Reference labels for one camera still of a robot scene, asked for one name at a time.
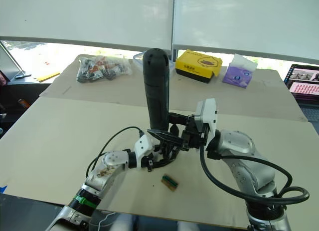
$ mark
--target yellow box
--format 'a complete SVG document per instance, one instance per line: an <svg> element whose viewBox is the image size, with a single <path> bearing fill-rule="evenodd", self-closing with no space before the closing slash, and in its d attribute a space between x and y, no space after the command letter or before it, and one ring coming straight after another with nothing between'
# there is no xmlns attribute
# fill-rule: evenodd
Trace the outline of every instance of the yellow box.
<svg viewBox="0 0 319 231"><path fill-rule="evenodd" d="M220 58L187 50L176 60L176 72L180 75L208 83L218 76L223 61Z"/></svg>

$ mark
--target desk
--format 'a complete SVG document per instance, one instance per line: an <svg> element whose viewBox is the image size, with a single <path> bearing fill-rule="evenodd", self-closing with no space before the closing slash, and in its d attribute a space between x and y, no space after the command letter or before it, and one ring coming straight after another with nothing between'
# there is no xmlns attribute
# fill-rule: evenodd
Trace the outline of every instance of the desk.
<svg viewBox="0 0 319 231"><path fill-rule="evenodd" d="M9 195L66 204L104 143L129 125L148 128L147 108L40 97L0 140L0 187L8 185L5 193ZM288 216L293 230L315 230L319 139L312 125L220 114L217 128L250 135L260 153L292 173L293 185L309 190L311 199L289 206ZM110 143L108 150L132 147L137 138L135 131L127 131ZM236 187L223 162L207 164L218 179ZM175 192L160 182L164 173L179 181ZM276 182L282 187L283 177L277 175ZM172 164L151 173L129 170L112 202L107 205L103 200L99 208L220 226L244 228L248 224L244 201L209 181L195 151L180 152Z"/></svg>
<svg viewBox="0 0 319 231"><path fill-rule="evenodd" d="M143 75L134 64L133 75L86 84L76 81L78 69L77 57L41 96L146 107ZM307 121L278 72L257 69L247 89L243 89L223 83L225 71L223 67L209 84L174 71L170 80L170 109L194 111L199 100L214 97L221 114Z"/></svg>

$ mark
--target plastic bag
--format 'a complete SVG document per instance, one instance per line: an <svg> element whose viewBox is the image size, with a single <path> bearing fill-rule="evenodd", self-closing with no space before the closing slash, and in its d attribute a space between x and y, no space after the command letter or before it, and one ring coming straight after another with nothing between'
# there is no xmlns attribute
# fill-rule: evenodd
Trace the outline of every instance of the plastic bag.
<svg viewBox="0 0 319 231"><path fill-rule="evenodd" d="M129 61L125 58L94 56L80 57L80 68L76 80L81 83L92 82L101 78L113 80L119 75L132 74Z"/></svg>

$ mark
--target black cylindrical object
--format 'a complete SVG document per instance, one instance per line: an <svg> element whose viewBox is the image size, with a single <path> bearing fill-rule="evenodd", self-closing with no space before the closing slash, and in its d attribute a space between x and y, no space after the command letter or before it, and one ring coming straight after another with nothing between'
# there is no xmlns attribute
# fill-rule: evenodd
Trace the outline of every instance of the black cylindrical object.
<svg viewBox="0 0 319 231"><path fill-rule="evenodd" d="M151 129L168 130L169 65L161 49L150 49L143 56L143 75Z"/></svg>

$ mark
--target white cable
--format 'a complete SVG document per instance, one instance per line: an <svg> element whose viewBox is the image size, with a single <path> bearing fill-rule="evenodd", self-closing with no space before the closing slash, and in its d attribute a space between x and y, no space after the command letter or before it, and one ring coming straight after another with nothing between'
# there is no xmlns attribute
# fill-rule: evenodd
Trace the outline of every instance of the white cable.
<svg viewBox="0 0 319 231"><path fill-rule="evenodd" d="M104 219L102 219L101 221L99 221L99 227L98 227L98 231L100 231L100 227L101 227L101 222L105 221L105 220L106 220L106 219L108 218L108 216L111 216L111 215L114 215L114 214L115 214L115 212L113 212L113 213L110 213L110 214L106 215Z"/></svg>

